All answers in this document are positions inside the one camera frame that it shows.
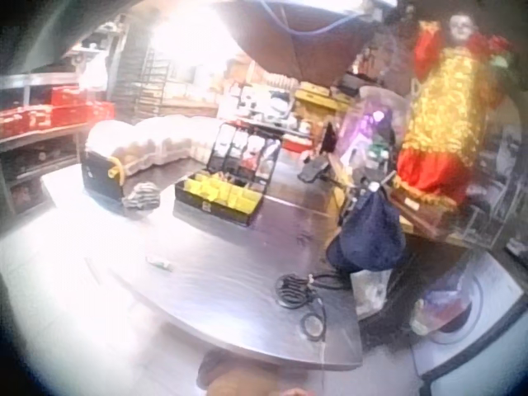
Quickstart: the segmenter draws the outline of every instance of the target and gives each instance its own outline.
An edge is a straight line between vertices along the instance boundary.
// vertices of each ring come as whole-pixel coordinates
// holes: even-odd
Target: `stainless steel counter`
[[[217,346],[277,364],[350,370],[362,362],[361,338],[350,291],[322,291],[328,314],[326,345],[305,339],[299,321],[309,308],[288,310],[274,285],[284,274],[328,268],[325,242],[336,228],[328,201],[309,201],[281,161],[261,211],[249,228],[175,202],[172,183],[200,164],[191,160],[155,167],[134,179],[168,186],[160,208],[140,218],[103,209],[83,191],[81,171],[69,167],[43,177],[55,204],[68,213],[88,260],[110,272],[134,295],[179,328]],[[289,192],[278,191],[287,186]],[[318,193],[323,196],[324,188]],[[297,196],[293,203],[283,202]],[[150,266],[146,256],[169,260],[174,271]]]

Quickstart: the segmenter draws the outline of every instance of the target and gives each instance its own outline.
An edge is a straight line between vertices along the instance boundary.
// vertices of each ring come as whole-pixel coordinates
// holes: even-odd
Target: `washing machine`
[[[463,365],[526,310],[526,295],[488,252],[471,255],[471,304],[440,330],[412,346],[417,373],[430,381]]]

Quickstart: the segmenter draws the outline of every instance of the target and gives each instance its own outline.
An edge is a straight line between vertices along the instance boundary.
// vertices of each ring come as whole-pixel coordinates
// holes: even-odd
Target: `figurine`
[[[448,45],[438,22],[420,27],[415,68],[424,83],[412,104],[394,185],[413,199],[455,210],[466,196],[486,111],[501,99],[488,68],[492,46],[467,15],[451,17]]]

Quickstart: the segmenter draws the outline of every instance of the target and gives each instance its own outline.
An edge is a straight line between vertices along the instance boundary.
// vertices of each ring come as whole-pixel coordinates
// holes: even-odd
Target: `black bag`
[[[346,272],[394,268],[405,250],[399,211],[383,187],[367,191],[345,218],[341,232],[327,248],[330,264]]]

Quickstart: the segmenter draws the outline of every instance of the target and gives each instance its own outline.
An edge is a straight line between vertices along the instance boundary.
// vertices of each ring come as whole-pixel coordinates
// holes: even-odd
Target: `purple light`
[[[383,120],[385,118],[385,114],[383,111],[375,111],[372,116],[374,117],[374,121],[376,122],[380,122],[381,120]]]

